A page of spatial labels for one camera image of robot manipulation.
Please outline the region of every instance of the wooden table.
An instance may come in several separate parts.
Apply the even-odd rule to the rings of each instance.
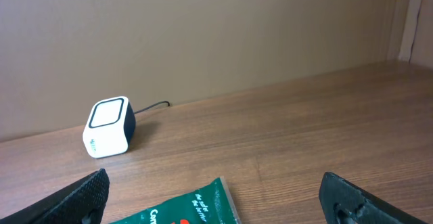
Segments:
[[[432,109],[433,72],[390,62],[141,113],[119,156],[92,159],[83,127],[3,142],[0,217],[105,168],[103,223],[218,176],[244,223],[324,223],[326,171],[433,222]]]

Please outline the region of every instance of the beige wall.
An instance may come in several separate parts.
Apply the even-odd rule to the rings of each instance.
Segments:
[[[406,30],[407,23],[413,22],[412,11],[416,9],[414,0],[396,0],[394,17],[392,21],[390,44],[388,46],[388,60],[402,60],[407,61],[402,58],[402,46],[406,46],[404,40],[410,40],[410,32]]]
[[[396,0],[0,0],[0,140],[85,124],[117,95],[134,109],[178,104],[382,61],[400,43],[394,10]]]
[[[411,62],[433,68],[433,0],[422,0]]]

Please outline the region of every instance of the green packet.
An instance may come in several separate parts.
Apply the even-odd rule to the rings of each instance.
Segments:
[[[115,224],[241,224],[223,177]]]

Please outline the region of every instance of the red logo on packet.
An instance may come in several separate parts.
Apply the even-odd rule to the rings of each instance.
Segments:
[[[189,221],[187,221],[187,220],[181,220],[181,224],[189,224]]]

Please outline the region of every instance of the white cube device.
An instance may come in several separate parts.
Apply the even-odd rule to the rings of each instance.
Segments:
[[[97,102],[90,111],[83,141],[90,156],[125,153],[135,130],[134,111],[125,96]]]

